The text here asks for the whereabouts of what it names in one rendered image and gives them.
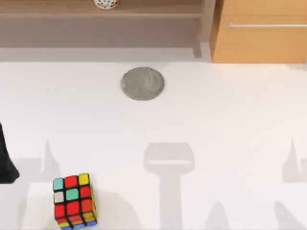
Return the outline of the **open wooden shelf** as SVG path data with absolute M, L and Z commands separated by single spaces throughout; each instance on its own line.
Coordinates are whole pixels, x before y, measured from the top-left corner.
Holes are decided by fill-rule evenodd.
M 201 56 L 215 0 L 0 0 L 0 48 L 177 49 Z

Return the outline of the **wooden cupboard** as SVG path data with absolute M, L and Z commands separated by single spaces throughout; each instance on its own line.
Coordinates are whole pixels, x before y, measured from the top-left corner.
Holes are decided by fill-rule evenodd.
M 307 0 L 216 0 L 210 34 L 214 63 L 307 62 L 307 28 L 231 28 L 233 24 L 307 24 Z

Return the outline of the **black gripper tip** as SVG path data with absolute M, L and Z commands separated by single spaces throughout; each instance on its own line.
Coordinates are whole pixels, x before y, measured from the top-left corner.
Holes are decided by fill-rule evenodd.
M 9 157 L 2 124 L 0 123 L 0 184 L 12 184 L 19 176 L 17 168 Z

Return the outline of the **round grey coaster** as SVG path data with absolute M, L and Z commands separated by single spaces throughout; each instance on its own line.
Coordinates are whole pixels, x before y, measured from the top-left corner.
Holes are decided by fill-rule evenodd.
M 149 101 L 163 92 L 165 79 L 153 68 L 136 67 L 123 75 L 120 86 L 127 97 L 136 101 Z

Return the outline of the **white pierced cup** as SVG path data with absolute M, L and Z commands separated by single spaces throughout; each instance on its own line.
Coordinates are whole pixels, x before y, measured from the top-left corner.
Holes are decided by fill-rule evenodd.
M 94 0 L 94 4 L 97 8 L 102 10 L 111 10 L 117 7 L 119 0 Z

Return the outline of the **multicoloured puzzle cube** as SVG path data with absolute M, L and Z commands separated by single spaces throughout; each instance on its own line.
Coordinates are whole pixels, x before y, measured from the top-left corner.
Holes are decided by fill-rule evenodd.
M 97 225 L 94 188 L 88 173 L 55 178 L 52 187 L 54 219 L 60 230 Z

